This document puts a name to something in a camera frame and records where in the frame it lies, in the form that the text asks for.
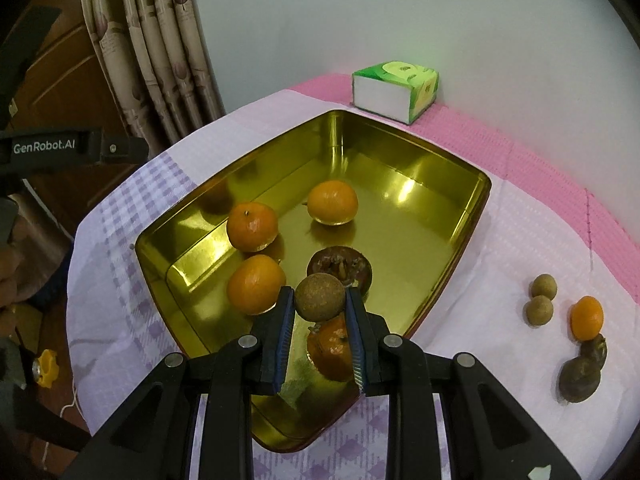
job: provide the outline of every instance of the dried fruit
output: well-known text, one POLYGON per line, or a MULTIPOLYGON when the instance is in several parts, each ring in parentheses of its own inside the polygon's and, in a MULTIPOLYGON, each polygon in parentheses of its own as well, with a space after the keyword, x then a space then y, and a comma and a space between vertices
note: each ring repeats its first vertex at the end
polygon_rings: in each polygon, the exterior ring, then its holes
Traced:
POLYGON ((306 275, 316 272, 335 276, 344 286, 357 286, 363 296, 371 286, 371 264, 350 247, 333 246, 318 251, 311 257, 306 275))
POLYGON ((229 213, 226 235, 239 251, 257 253, 278 236, 278 217, 273 209, 260 202, 238 204, 229 213))
POLYGON ((307 276, 296 287, 294 296, 300 317, 315 323, 340 314, 346 300, 340 280, 324 272, 307 276))
POLYGON ((604 323, 602 305, 592 296, 581 298, 571 309, 570 323, 571 332, 578 341, 595 338, 604 323))
POLYGON ((560 394, 569 402, 583 402, 593 395, 600 384, 600 368, 587 357, 567 361, 560 370, 560 394))
POLYGON ((558 284, 551 274, 540 274, 531 283, 531 297, 546 296, 550 300, 556 297, 558 284))
POLYGON ((329 380, 345 382, 353 377, 344 314, 312 327, 306 338, 306 354, 316 369, 329 380))
POLYGON ((546 296, 536 296, 525 306, 527 320, 533 326, 542 326, 551 320, 554 314, 554 306, 546 296))
POLYGON ((591 359, 602 370, 607 360, 607 341, 602 334, 598 334, 590 341, 585 341, 580 345, 580 355, 591 359))
POLYGON ((255 316, 269 310, 286 283, 284 271, 270 257, 256 254, 248 258, 231 275, 226 294, 236 309, 255 316))
POLYGON ((309 216, 325 225, 342 225, 358 212, 358 197, 353 187, 341 180, 327 180, 309 192, 306 200, 309 216))

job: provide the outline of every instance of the yellow knob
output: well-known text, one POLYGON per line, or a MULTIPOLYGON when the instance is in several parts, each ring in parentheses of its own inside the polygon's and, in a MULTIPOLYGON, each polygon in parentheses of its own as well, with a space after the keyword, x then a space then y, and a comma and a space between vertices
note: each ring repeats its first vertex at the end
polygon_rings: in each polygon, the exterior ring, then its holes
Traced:
POLYGON ((38 385, 44 388, 50 388, 58 378, 60 373, 60 367, 56 361, 56 353, 53 350, 45 350, 37 361, 40 365, 40 377, 38 378, 38 385))

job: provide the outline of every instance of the gold metal tray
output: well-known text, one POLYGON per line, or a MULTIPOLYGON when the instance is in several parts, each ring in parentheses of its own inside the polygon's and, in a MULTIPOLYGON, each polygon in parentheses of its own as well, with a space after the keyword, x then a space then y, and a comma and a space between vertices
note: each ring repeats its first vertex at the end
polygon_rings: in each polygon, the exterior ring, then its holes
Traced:
MULTIPOLYGON (((426 140, 360 115, 325 113, 237 160, 151 224, 136 253, 156 305, 189 357, 215 352, 249 332, 226 282, 244 256, 226 237, 233 204, 257 200, 278 215, 280 235, 263 252, 280 261, 287 284, 306 275, 311 256, 347 245, 370 261, 370 312, 391 332, 411 334, 449 279, 491 187, 489 178, 426 140), (356 190, 353 222, 313 222, 303 205, 330 178, 356 190)), ((311 324, 296 316, 286 382, 279 396, 253 401, 254 437, 271 450, 310 444, 357 398, 353 381, 326 380, 306 356, 311 324)))

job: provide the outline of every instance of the metal bolt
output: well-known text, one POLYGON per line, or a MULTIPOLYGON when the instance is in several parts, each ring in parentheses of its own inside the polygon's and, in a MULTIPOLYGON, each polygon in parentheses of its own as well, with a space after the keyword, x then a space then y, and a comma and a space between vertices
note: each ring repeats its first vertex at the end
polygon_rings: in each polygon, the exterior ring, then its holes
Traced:
POLYGON ((37 359, 33 360, 33 364, 31 365, 31 374, 33 375, 33 380, 38 381, 38 379, 42 375, 42 370, 40 368, 40 363, 37 359))
POLYGON ((238 339, 238 344, 242 348, 251 348, 258 344, 258 338, 255 335, 247 334, 238 339))
POLYGON ((167 365, 169 368, 175 368, 177 366, 180 366, 182 364, 182 361, 184 361, 184 356, 178 352, 169 354, 167 357, 164 358, 164 364, 167 365))
POLYGON ((456 358, 456 361, 458 361, 458 364, 460 366, 463 366, 465 368, 471 368, 476 364, 476 359, 471 354, 460 354, 456 358))
POLYGON ((402 338, 396 334, 385 335, 382 342, 390 348, 398 348, 402 344, 402 338))

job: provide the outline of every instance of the wooden door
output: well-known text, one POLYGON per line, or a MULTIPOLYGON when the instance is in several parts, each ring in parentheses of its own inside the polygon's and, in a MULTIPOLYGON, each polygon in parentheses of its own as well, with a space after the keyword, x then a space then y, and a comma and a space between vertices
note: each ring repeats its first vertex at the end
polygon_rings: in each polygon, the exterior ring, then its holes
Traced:
MULTIPOLYGON (((62 9, 15 96, 14 129, 101 126, 127 135, 84 25, 80 0, 32 0, 62 9)), ((133 166, 92 166, 28 179, 71 234, 133 166)))

